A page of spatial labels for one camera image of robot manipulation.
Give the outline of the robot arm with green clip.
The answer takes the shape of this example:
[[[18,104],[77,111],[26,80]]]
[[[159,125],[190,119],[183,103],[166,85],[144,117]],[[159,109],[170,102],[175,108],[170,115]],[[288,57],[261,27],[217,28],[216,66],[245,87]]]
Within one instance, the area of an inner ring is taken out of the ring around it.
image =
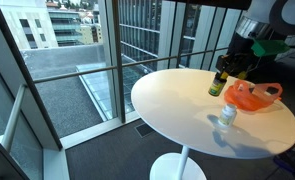
[[[246,76],[255,61],[251,47],[271,31],[295,35],[295,0],[251,0],[235,28],[227,53],[217,60],[215,77]]]

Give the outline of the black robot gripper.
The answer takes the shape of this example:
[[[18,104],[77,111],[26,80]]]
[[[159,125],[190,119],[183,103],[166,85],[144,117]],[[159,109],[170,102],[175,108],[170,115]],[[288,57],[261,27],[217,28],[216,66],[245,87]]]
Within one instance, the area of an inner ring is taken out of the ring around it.
[[[227,53],[220,55],[216,62],[217,72],[226,72],[229,76],[236,77],[249,66],[249,56],[254,41],[243,38],[235,33],[229,44]]]

